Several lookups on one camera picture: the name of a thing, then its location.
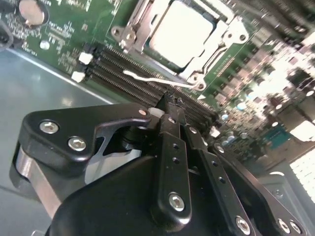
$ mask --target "capacitor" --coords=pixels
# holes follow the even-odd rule
[[[256,83],[258,84],[259,87],[265,86],[267,84],[267,81],[264,78],[257,78]]]
[[[314,89],[311,88],[310,86],[306,86],[304,89],[303,89],[303,93],[309,97],[309,96],[312,96],[314,94]]]
[[[42,26],[49,21],[49,12],[38,0],[20,0],[18,13],[23,23],[31,28]]]
[[[246,96],[249,98],[249,99],[255,99],[257,96],[255,95],[255,92],[254,90],[252,90],[251,88],[248,88],[246,91]]]
[[[226,136],[227,136],[227,141],[230,143],[232,140],[235,139],[235,135],[234,135],[234,132],[233,131],[229,131],[226,133]]]
[[[315,90],[315,81],[310,82],[309,87]]]
[[[227,120],[228,119],[228,113],[226,111],[223,111],[220,113],[221,120]]]
[[[246,139],[248,134],[246,132],[240,134],[241,139]]]
[[[276,117],[272,114],[267,114],[268,122],[271,124],[272,127],[276,127],[279,122],[277,121]]]
[[[275,71],[275,68],[273,67],[266,67],[264,68],[264,71],[268,74],[268,75],[271,75],[274,71]]]
[[[269,99],[270,104],[276,109],[279,110],[282,107],[281,101],[280,99],[276,98],[276,97],[272,97]]]
[[[225,136],[223,136],[222,138],[220,138],[220,140],[221,140],[222,146],[225,146],[225,145],[228,144],[228,140],[227,140],[227,138],[226,138]]]
[[[240,111],[246,109],[247,107],[246,103],[240,99],[236,100],[234,103],[235,103],[236,108]]]

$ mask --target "mounting hole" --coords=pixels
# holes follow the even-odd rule
[[[179,163],[180,163],[179,159],[176,158],[176,157],[173,157],[173,162],[174,162],[175,164],[179,164]]]
[[[222,177],[219,177],[219,180],[221,183],[226,183],[225,179],[223,179]]]
[[[240,40],[241,40],[241,41],[245,41],[245,40],[246,40],[246,36],[242,34],[242,35],[240,36]]]
[[[115,36],[118,36],[120,34],[119,30],[118,29],[113,29],[113,34]]]
[[[175,148],[176,150],[179,150],[179,146],[177,144],[173,144],[173,148]]]
[[[215,162],[215,161],[212,161],[211,163],[212,163],[212,165],[215,166],[215,167],[218,167],[218,166],[219,166],[218,163]]]

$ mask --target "black memory slot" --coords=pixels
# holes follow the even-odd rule
[[[94,58],[96,59],[92,61],[89,71],[90,78],[97,83],[113,89],[115,92],[122,91],[127,95],[127,99],[139,102],[148,108],[155,106],[166,91],[173,91],[185,103],[187,121],[200,130],[209,128],[208,124],[211,123],[215,113],[210,110],[208,105],[203,105],[181,89],[155,82],[139,81],[124,74],[123,70],[127,69],[144,78],[158,76],[114,49],[98,48]]]

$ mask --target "black plastic part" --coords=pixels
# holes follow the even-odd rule
[[[140,114],[139,110],[145,111],[146,115]],[[40,130],[39,125],[47,120],[58,125],[56,133],[47,134]],[[136,103],[34,112],[23,119],[19,143],[32,158],[63,175],[77,176],[94,155],[96,138],[106,136],[101,148],[105,149],[119,128],[146,126],[150,120],[150,113]],[[71,149],[68,140],[72,137],[82,138],[86,148],[83,151]]]
[[[167,232],[181,230],[191,219],[186,144],[180,138],[177,113],[172,114],[165,114],[160,119],[154,200],[151,207],[153,219]],[[170,205],[171,194],[177,194],[183,199],[183,211],[176,211]]]
[[[166,236],[150,207],[157,158],[146,156],[118,168],[68,197],[52,221],[49,236]],[[200,177],[190,173],[191,222],[177,236],[218,235]]]
[[[6,0],[0,0],[0,13],[8,14],[15,13],[16,7]]]
[[[194,157],[191,164],[198,168],[208,193],[215,196],[214,202],[218,208],[219,217],[213,221],[216,222],[223,235],[242,235],[243,232],[237,227],[235,221],[236,216],[240,216],[248,223],[251,235],[260,236],[259,231],[252,226],[220,159],[207,151],[200,133],[197,130],[194,131],[191,131],[189,125],[183,127],[188,155]]]
[[[302,234],[306,235],[299,221],[239,161],[231,156],[222,155],[216,149],[214,151],[220,157],[242,205],[262,235],[287,235],[280,228],[279,219],[298,223]],[[290,235],[301,235],[292,227],[290,231]]]

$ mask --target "electronic component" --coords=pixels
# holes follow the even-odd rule
[[[171,80],[176,79],[174,76],[187,81],[193,81],[196,76],[199,81],[203,80],[224,52],[233,44],[246,43],[249,34],[242,19],[221,1],[214,0],[211,5],[201,1],[195,4],[194,7],[191,2],[178,0],[140,0],[127,26],[114,26],[112,36],[131,56],[137,56],[147,66],[154,66]],[[144,50],[149,38],[151,50],[185,68],[178,72],[152,58]]]
[[[256,83],[258,84],[259,87],[263,87],[267,84],[266,80],[264,78],[258,77],[256,79]]]
[[[219,104],[223,104],[226,102],[226,96],[224,96],[223,94],[221,93],[218,93],[216,96],[215,96],[215,99],[217,100],[217,102]]]
[[[276,117],[272,114],[267,114],[267,120],[268,120],[268,123],[272,126],[272,127],[276,127],[279,122],[277,121]]]
[[[29,27],[41,26],[49,20],[49,12],[41,1],[20,0],[18,10],[22,21]]]
[[[250,79],[252,76],[251,76],[251,73],[246,70],[246,69],[241,69],[238,73],[237,73],[237,76],[242,79],[242,80],[247,80],[247,79]]]
[[[203,53],[204,42],[213,28],[213,24],[197,11],[181,1],[175,1],[161,20],[149,45],[167,60],[184,68],[192,58]]]
[[[309,86],[304,87],[302,91],[305,94],[305,96],[307,96],[307,97],[312,96],[314,94],[313,88],[311,88]]]
[[[236,78],[232,78],[230,81],[230,85],[232,85],[236,89],[239,89],[243,85],[243,83],[242,83],[242,81],[240,81]]]
[[[251,88],[248,88],[246,91],[246,96],[249,98],[249,99],[255,99],[257,96],[254,92],[254,90],[252,90]]]
[[[278,114],[278,117],[287,131],[297,139],[303,142],[315,140],[315,125],[293,106],[288,106]]]
[[[236,108],[240,111],[245,110],[247,107],[246,103],[240,99],[236,100],[234,102],[234,104],[235,104]]]
[[[315,123],[315,100],[313,97],[306,97],[298,106],[304,115]]]
[[[228,113],[226,111],[223,111],[220,113],[221,120],[227,120],[228,119]]]
[[[220,141],[221,141],[222,146],[225,146],[228,144],[228,140],[226,136],[221,137]]]
[[[233,131],[229,131],[226,133],[227,141],[230,143],[235,139],[235,135]]]
[[[240,134],[241,139],[247,139],[248,138],[248,133],[244,132]]]
[[[279,110],[282,107],[281,101],[280,99],[276,98],[276,97],[272,97],[269,99],[270,104],[276,109]]]
[[[226,94],[226,96],[231,97],[237,93],[237,91],[231,86],[227,85],[222,89],[222,92]]]

